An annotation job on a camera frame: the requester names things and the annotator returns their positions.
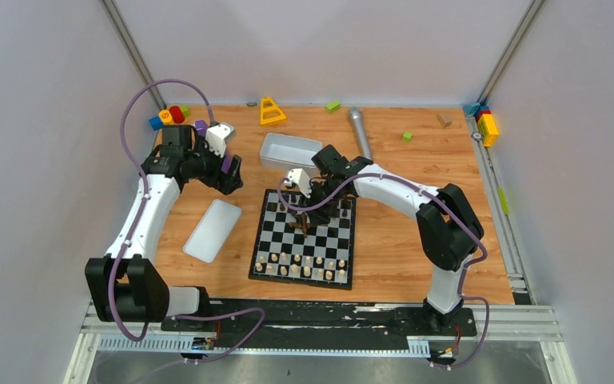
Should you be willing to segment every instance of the yellow triangular toy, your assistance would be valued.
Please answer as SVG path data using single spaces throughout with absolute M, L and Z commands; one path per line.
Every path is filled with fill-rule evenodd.
M 284 122 L 286 116 L 272 98 L 262 98 L 260 101 L 260 125 L 271 126 Z

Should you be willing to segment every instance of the wooden table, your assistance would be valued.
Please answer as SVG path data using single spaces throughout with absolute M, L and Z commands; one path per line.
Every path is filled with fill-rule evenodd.
M 282 107 L 288 121 L 259 126 L 259 107 L 216 106 L 218 121 L 236 127 L 230 150 L 243 158 L 244 186 L 223 196 L 200 182 L 191 182 L 175 203 L 157 248 L 157 269 L 169 285 L 204 286 L 219 298 L 293 298 L 308 300 L 420 302 L 429 289 L 432 263 L 421 249 L 417 224 L 400 212 L 368 199 L 357 201 L 357 232 L 352 290 L 316 288 L 303 284 L 248 279 L 262 199 L 284 175 L 260 164 L 260 148 L 269 132 L 311 138 L 333 144 L 348 159 L 359 154 L 353 128 L 342 108 Z M 205 109 L 191 107 L 188 123 L 204 118 Z M 485 296 L 491 303 L 511 304 L 512 294 L 488 201 L 467 126 L 459 109 L 364 108 L 365 128 L 375 162 L 394 174 L 426 185 L 451 182 L 467 195 L 484 226 L 490 254 L 468 272 L 464 292 Z M 442 128 L 437 114 L 453 118 Z M 411 142 L 401 141 L 405 131 Z M 182 247 L 214 199 L 240 206 L 243 214 L 214 262 L 206 264 L 182 252 Z

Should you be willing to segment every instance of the cable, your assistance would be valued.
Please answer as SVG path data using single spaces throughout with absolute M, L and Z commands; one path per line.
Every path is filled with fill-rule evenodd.
M 144 186 L 144 192 L 142 194 L 142 200 L 140 201 L 140 206 L 138 207 L 138 212 L 135 214 L 135 218 L 133 219 L 133 222 L 130 224 L 130 227 L 128 228 L 128 232 L 126 232 L 125 241 L 119 248 L 117 256 L 114 259 L 114 263 L 112 264 L 112 269 L 110 271 L 110 279 L 109 279 L 110 284 L 109 284 L 109 289 L 107 290 L 107 296 L 110 301 L 110 312 L 112 314 L 112 318 L 114 319 L 114 322 L 116 322 L 118 326 L 118 329 L 121 330 L 121 333 L 124 336 L 126 336 L 128 339 L 134 342 L 139 342 L 143 338 L 145 338 L 145 335 L 147 334 L 147 324 L 148 323 L 145 323 L 145 326 L 142 327 L 142 332 L 140 333 L 139 336 L 135 336 L 134 334 L 131 334 L 130 331 L 128 331 L 128 328 L 126 328 L 126 325 L 121 320 L 121 317 L 118 314 L 118 309 L 116 307 L 116 297 L 114 294 L 114 281 L 116 281 L 118 266 L 119 264 L 121 264 L 121 260 L 126 254 L 126 250 L 130 246 L 130 242 L 133 237 L 133 232 L 135 232 L 135 228 L 138 226 L 138 223 L 140 222 L 140 217 L 142 216 L 142 212 L 145 210 L 147 201 L 150 199 L 150 194 L 149 194 L 150 183 L 147 180 L 147 175 L 145 174 L 145 171 L 142 169 L 140 162 L 135 158 L 135 156 L 133 156 L 133 153 L 130 152 L 130 149 L 128 148 L 128 143 L 126 142 L 126 119 L 128 118 L 128 113 L 130 112 L 131 109 L 133 109 L 135 102 L 140 98 L 140 96 L 142 96 L 146 91 L 150 90 L 151 88 L 154 88 L 155 86 L 158 86 L 159 84 L 166 84 L 166 83 L 182 84 L 182 85 L 188 86 L 189 88 L 192 88 L 193 90 L 196 90 L 197 93 L 201 95 L 201 98 L 203 99 L 206 109 L 208 109 L 208 117 L 210 119 L 209 125 L 212 125 L 213 122 L 215 122 L 215 117 L 213 116 L 213 108 L 210 106 L 210 103 L 208 102 L 208 98 L 206 98 L 203 92 L 201 92 L 201 90 L 197 86 L 192 84 L 191 82 L 186 82 L 184 80 L 178 80 L 176 78 L 166 78 L 166 79 L 158 80 L 156 82 L 152 82 L 151 84 L 146 85 L 141 90 L 139 90 L 135 94 L 135 96 L 133 96 L 132 99 L 130 99 L 130 102 L 128 103 L 128 106 L 126 107 L 126 110 L 123 111 L 123 116 L 121 117 L 121 127 L 119 130 L 119 135 L 121 136 L 121 145 L 123 146 L 123 151 L 126 152 L 126 155 L 130 159 L 130 162 L 132 162 L 135 168 L 138 169 L 138 173 L 140 174 L 140 179 L 142 180 L 142 185 Z
M 279 196 L 279 200 L 286 207 L 286 209 L 295 210 L 295 211 L 298 211 L 298 212 L 301 212 L 301 211 L 309 212 L 311 210 L 317 210 L 317 209 L 323 207 L 324 205 L 326 205 L 329 201 L 331 201 L 337 195 L 338 192 L 340 192 L 343 188 L 345 188 L 345 186 L 347 186 L 347 184 L 351 183 L 352 181 L 354 181 L 354 180 L 356 180 L 358 178 L 386 178 L 388 180 L 392 180 L 394 182 L 398 182 L 398 183 L 400 183 L 400 184 L 402 184 L 404 186 L 407 186 L 411 190 L 414 190 L 415 192 L 417 192 L 419 194 L 422 194 L 426 198 L 429 198 L 430 200 L 435 202 L 445 213 L 449 214 L 450 218 L 469 236 L 469 238 L 474 242 L 474 244 L 476 244 L 476 246 L 481 250 L 481 256 L 479 258 L 474 258 L 472 260 L 469 260 L 469 261 L 467 261 L 462 266 L 462 271 L 460 272 L 460 280 L 458 281 L 458 284 L 457 284 L 457 294 L 463 300 L 478 300 L 480 302 L 483 302 L 484 306 L 486 307 L 486 319 L 484 320 L 484 330 L 483 330 L 483 332 L 481 332 L 481 338 L 479 339 L 479 343 L 476 345 L 476 349 L 474 350 L 474 352 L 472 352 L 472 354 L 469 355 L 469 357 L 466 358 L 462 362 L 459 362 L 459 363 L 451 365 L 451 366 L 446 366 L 444 364 L 434 364 L 434 365 L 439 366 L 440 368 L 443 368 L 443 369 L 446 369 L 446 370 L 455 370 L 455 369 L 461 368 L 463 366 L 466 366 L 467 364 L 469 364 L 476 357 L 476 355 L 479 353 L 479 351 L 481 351 L 481 349 L 484 346 L 484 340 L 486 339 L 486 334 L 488 333 L 488 323 L 490 322 L 491 308 L 490 308 L 490 305 L 488 304 L 488 300 L 486 298 L 484 298 L 484 297 L 481 297 L 481 296 L 464 296 L 462 294 L 462 287 L 464 285 L 464 278 L 465 278 L 465 275 L 467 274 L 467 269 L 470 266 L 472 266 L 474 264 L 477 264 L 478 262 L 483 262 L 488 257 L 488 250 L 486 250 L 486 247 L 481 242 L 481 240 L 479 240 L 479 238 L 471 230 L 469 230 L 469 228 L 462 222 L 462 220 L 460 220 L 460 218 L 458 218 L 457 215 L 455 215 L 450 210 L 450 208 L 448 208 L 446 206 L 446 204 L 441 201 L 441 199 L 439 199 L 437 196 L 434 196 L 433 194 L 430 194 L 426 190 L 423 190 L 419 186 L 413 184 L 412 182 L 410 182 L 410 181 L 408 181 L 408 180 L 406 180 L 404 178 L 400 178 L 400 177 L 395 176 L 393 174 L 377 174 L 377 173 L 355 174 L 355 175 L 345 179 L 342 182 L 342 184 L 340 184 L 323 201 L 321 201 L 321 202 L 319 202 L 319 203 L 317 203 L 317 204 L 315 204 L 313 206 L 307 206 L 307 207 L 292 206 L 292 205 L 290 205 L 290 203 L 288 203 L 284 199 L 283 194 L 281 194 L 281 186 L 283 185 L 284 182 L 289 182 L 290 181 L 287 178 L 283 178 L 282 180 L 279 181 L 279 184 L 277 186 L 277 194 Z
M 135 380 L 133 380 L 132 382 L 129 382 L 128 384 L 136 384 L 138 382 L 141 382 L 142 380 L 145 380 L 146 378 L 153 376 L 157 372 L 161 372 L 162 370 L 170 368 L 171 366 L 177 366 L 177 365 L 184 364 L 187 362 L 193 362 L 194 364 L 198 365 L 204 362 L 215 362 L 217 360 L 220 360 L 221 358 L 226 357 L 227 355 L 237 350 L 246 340 L 248 340 L 251 336 L 253 336 L 253 334 L 255 333 L 255 331 L 257 331 L 258 328 L 260 328 L 260 325 L 262 324 L 262 322 L 265 321 L 265 310 L 263 310 L 260 307 L 254 307 L 254 308 L 249 308 L 247 310 L 238 310 L 230 314 L 221 314 L 219 316 L 211 316 L 211 317 L 205 317 L 205 318 L 199 317 L 199 316 L 189 316 L 187 314 L 179 314 L 177 316 L 174 316 L 175 318 L 181 318 L 183 320 L 194 320 L 196 322 L 214 322 L 217 320 L 224 320 L 226 318 L 232 318 L 234 316 L 250 314 L 252 312 L 260 313 L 260 318 L 255 323 L 255 326 L 238 343 L 236 343 L 233 347 L 229 348 L 225 352 L 222 352 L 221 354 L 213 356 L 212 358 L 201 358 L 201 359 L 186 358 L 185 360 L 178 359 L 172 362 L 167 362 L 166 364 L 159 366 L 155 370 L 152 370 L 146 374 L 143 374 L 142 376 L 140 376 L 139 378 L 136 378 Z

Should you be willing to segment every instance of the gray wall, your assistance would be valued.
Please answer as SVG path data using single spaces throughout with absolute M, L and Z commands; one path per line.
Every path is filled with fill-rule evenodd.
M 155 78 L 216 103 L 476 99 L 529 0 L 117 0 Z M 164 86 L 171 102 L 200 102 Z
M 549 1 L 496 88 L 493 147 L 533 288 L 583 384 L 614 382 L 614 2 Z
M 0 383 L 60 382 L 137 180 L 118 123 L 142 86 L 99 2 L 0 1 Z M 131 118 L 145 154 L 150 102 Z

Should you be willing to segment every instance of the blue object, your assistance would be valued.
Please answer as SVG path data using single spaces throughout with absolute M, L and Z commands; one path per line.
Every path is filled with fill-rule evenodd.
M 163 122 L 158 116 L 154 116 L 150 119 L 150 125 L 152 126 L 153 130 L 160 130 L 161 128 L 163 128 Z
M 462 106 L 462 111 L 464 112 L 465 116 L 472 116 L 479 111 L 479 107 L 481 107 L 481 104 L 478 102 L 475 102 L 474 104 L 465 104 Z

